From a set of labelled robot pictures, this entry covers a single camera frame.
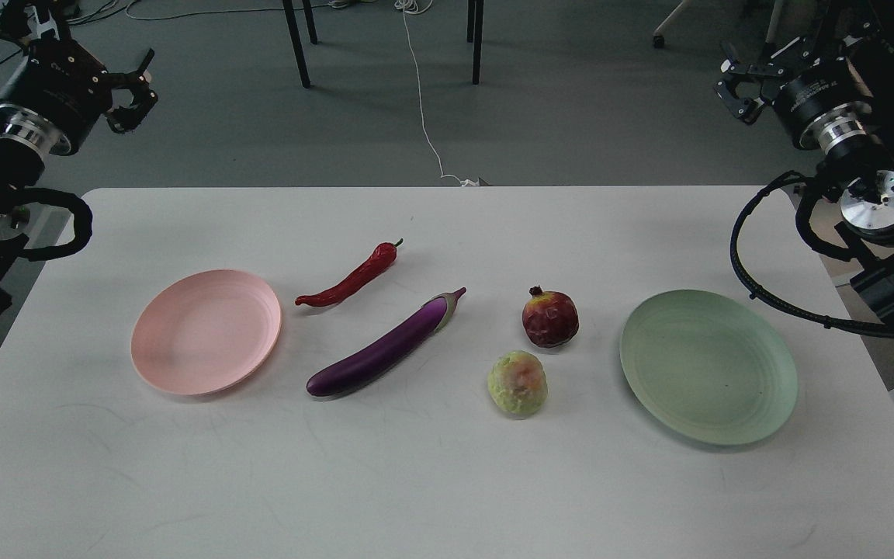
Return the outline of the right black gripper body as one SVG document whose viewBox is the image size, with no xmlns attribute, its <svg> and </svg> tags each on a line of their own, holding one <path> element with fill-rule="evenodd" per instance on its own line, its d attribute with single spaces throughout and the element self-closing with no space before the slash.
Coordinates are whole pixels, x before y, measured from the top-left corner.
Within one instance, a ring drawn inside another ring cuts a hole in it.
<svg viewBox="0 0 894 559">
<path fill-rule="evenodd" d="M 870 88 L 847 59 L 822 61 L 783 85 L 773 110 L 798 150 L 831 150 L 868 134 Z"/>
</svg>

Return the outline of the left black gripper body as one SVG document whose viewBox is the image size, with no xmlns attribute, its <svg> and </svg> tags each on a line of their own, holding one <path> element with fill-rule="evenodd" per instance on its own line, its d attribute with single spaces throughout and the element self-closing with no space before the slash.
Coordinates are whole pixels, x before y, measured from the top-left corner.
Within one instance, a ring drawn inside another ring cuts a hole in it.
<svg viewBox="0 0 894 559">
<path fill-rule="evenodd" d="M 97 120 L 113 106 L 104 89 L 104 64 L 74 40 L 40 39 L 0 89 L 0 123 L 12 116 L 35 116 L 61 132 L 54 155 L 74 155 Z"/>
</svg>

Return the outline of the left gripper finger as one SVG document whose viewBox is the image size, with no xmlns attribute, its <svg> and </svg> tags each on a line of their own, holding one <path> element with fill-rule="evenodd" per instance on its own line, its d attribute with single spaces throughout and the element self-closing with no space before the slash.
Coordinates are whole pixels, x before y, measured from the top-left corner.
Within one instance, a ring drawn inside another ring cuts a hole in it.
<svg viewBox="0 0 894 559">
<path fill-rule="evenodd" d="M 127 134 L 142 124 L 149 112 L 156 106 L 158 95 L 151 88 L 149 67 L 155 57 L 155 50 L 146 50 L 138 67 L 129 73 L 106 73 L 103 85 L 111 92 L 129 92 L 128 105 L 113 105 L 104 113 L 109 129 L 115 134 Z"/>
<path fill-rule="evenodd" d="M 68 25 L 57 1 L 0 1 L 0 40 L 28 47 L 35 41 L 67 39 Z"/>
</svg>

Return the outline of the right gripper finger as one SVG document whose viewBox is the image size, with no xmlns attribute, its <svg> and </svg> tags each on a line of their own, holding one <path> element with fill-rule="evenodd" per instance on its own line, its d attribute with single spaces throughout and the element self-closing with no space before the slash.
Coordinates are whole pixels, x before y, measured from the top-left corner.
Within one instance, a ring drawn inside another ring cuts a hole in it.
<svg viewBox="0 0 894 559">
<path fill-rule="evenodd" d="M 717 78 L 714 92 L 717 93 L 731 116 L 742 124 L 753 125 L 763 111 L 770 106 L 770 103 L 763 97 L 765 85 L 770 81 L 769 78 L 762 78 L 759 75 L 723 75 Z M 754 95 L 741 93 L 742 85 L 754 85 L 757 92 Z"/>
<path fill-rule="evenodd" d="M 765 43 L 761 53 L 754 61 L 742 61 L 734 43 L 723 41 L 720 44 L 725 59 L 721 64 L 721 75 L 718 82 L 742 82 L 752 79 L 784 79 L 791 81 L 802 73 L 805 40 L 792 39 L 783 47 L 776 43 Z"/>
</svg>

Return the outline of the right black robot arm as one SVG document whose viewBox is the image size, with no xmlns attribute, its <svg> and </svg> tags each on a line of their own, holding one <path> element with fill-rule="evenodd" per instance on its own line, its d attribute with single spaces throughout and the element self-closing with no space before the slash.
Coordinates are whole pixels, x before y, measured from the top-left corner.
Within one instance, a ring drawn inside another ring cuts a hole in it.
<svg viewBox="0 0 894 559">
<path fill-rule="evenodd" d="M 894 340 L 894 120 L 879 113 L 873 93 L 840 50 L 823 52 L 799 38 L 756 61 L 740 59 L 730 43 L 714 89 L 732 116 L 752 124 L 772 109 L 792 146 L 817 150 L 816 172 L 788 171 L 759 190 L 738 213 L 729 259 L 753 300 L 865 339 Z M 749 216 L 770 194 L 795 188 L 795 229 L 816 254 L 857 262 L 849 286 L 874 321 L 832 318 L 771 293 L 743 265 L 739 241 Z"/>
</svg>

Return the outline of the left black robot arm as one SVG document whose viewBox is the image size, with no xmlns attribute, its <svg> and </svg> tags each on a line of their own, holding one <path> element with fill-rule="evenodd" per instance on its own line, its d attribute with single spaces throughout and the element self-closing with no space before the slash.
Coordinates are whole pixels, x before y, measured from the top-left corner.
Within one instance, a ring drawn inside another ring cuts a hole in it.
<svg viewBox="0 0 894 559">
<path fill-rule="evenodd" d="M 154 51 L 134 71 L 113 73 L 72 38 L 59 1 L 0 1 L 0 39 L 20 47 L 20 66 L 0 91 L 0 316 L 13 298 L 1 286 L 17 259 L 70 257 L 92 236 L 93 215 L 75 194 L 38 187 L 47 159 L 71 156 L 99 118 L 110 130 L 135 130 L 156 105 L 148 74 Z M 74 237 L 29 246 L 29 206 L 71 214 Z"/>
</svg>

